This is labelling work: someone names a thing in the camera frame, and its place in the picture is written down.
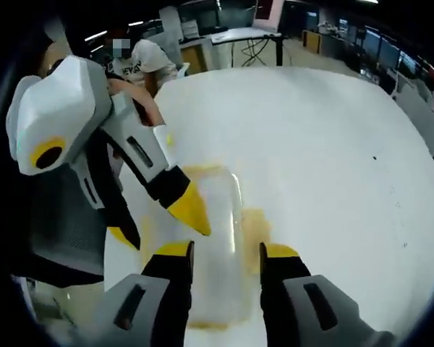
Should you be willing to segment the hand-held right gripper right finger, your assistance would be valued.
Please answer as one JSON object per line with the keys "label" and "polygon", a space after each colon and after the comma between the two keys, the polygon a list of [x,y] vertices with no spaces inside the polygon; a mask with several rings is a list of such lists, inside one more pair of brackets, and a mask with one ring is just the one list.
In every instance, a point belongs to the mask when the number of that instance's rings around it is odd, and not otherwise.
{"label": "hand-held right gripper right finger", "polygon": [[392,346],[394,334],[374,330],[355,300],[322,275],[312,275],[283,244],[260,243],[260,307],[268,346]]}

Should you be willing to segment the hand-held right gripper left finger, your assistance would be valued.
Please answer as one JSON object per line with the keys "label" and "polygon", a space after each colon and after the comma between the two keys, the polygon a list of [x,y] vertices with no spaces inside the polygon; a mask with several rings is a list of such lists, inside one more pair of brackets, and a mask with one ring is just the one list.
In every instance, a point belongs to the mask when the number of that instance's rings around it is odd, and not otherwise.
{"label": "hand-held right gripper left finger", "polygon": [[95,312],[94,346],[183,346],[195,243],[164,244],[140,274],[109,289]]}

